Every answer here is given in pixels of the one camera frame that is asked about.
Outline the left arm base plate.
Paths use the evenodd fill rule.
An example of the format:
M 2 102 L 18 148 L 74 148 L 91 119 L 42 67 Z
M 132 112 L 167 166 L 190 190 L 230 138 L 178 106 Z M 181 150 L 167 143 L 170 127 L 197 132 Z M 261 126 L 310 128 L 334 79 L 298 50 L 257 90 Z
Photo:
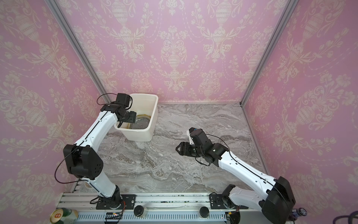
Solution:
M 99 197 L 97 210 L 133 210 L 136 202 L 135 194 L 121 195 L 120 199 Z

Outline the white plastic bin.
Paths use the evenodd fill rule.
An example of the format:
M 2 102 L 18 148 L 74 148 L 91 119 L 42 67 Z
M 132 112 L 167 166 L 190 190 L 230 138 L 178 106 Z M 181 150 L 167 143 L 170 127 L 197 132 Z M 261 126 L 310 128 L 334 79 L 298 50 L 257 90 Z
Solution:
M 133 93 L 130 96 L 133 99 L 130 111 L 136 112 L 137 115 L 150 116 L 149 126 L 146 129 L 135 130 L 129 128 L 130 123 L 120 124 L 117 122 L 114 128 L 122 132 L 130 141 L 149 142 L 153 138 L 158 119 L 158 96 L 147 93 Z

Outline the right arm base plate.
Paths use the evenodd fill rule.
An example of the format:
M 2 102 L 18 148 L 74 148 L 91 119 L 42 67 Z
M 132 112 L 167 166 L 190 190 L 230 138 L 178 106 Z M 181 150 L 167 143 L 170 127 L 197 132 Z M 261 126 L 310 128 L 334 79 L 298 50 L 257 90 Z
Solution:
M 229 210 L 241 210 L 241 209 L 248 209 L 247 206 L 243 205 L 235 205 L 229 196 L 224 196 L 222 194 L 211 193 L 208 195 L 209 202 L 212 210 L 219 210 L 219 209 L 229 209 Z

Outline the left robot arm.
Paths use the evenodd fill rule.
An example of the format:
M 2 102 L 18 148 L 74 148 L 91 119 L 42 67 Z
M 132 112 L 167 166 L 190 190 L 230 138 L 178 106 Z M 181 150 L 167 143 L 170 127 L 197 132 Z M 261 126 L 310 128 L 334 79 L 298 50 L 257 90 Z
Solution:
M 135 122 L 136 113 L 131 112 L 130 108 L 130 103 L 105 104 L 85 134 L 63 149 L 68 172 L 96 190 L 98 200 L 91 200 L 90 203 L 96 203 L 98 209 L 134 208 L 135 196 L 122 197 L 119 187 L 103 171 L 104 163 L 98 155 L 99 146 L 112 126 Z

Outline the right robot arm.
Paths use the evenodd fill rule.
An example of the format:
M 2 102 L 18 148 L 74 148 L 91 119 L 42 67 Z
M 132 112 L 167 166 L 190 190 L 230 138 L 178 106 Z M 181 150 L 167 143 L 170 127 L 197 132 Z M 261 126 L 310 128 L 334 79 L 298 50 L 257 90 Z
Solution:
M 202 129 L 190 128 L 188 142 L 181 142 L 176 148 L 180 156 L 203 158 L 205 166 L 221 168 L 247 184 L 251 189 L 229 187 L 227 197 L 238 206 L 260 211 L 273 224 L 295 223 L 296 200 L 291 185 L 284 177 L 274 178 L 248 165 L 235 156 L 225 143 L 212 143 Z

